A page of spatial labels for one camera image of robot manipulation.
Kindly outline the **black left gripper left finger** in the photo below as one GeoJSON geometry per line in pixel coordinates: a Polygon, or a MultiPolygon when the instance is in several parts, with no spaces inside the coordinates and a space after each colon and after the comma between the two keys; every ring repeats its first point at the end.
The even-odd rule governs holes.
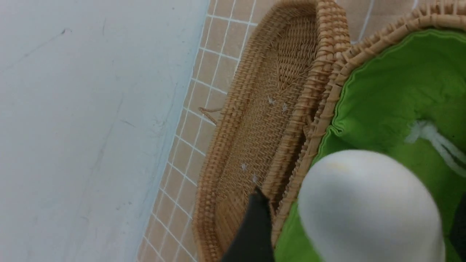
{"type": "Polygon", "coordinates": [[[242,223],[222,262],[274,262],[270,200],[259,187],[249,195],[242,223]]]}

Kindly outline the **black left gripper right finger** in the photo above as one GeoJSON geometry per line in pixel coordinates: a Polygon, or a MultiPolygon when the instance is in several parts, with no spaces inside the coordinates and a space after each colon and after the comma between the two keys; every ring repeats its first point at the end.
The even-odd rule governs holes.
{"type": "Polygon", "coordinates": [[[450,230],[450,242],[461,262],[466,261],[466,194],[457,206],[450,230]]]}

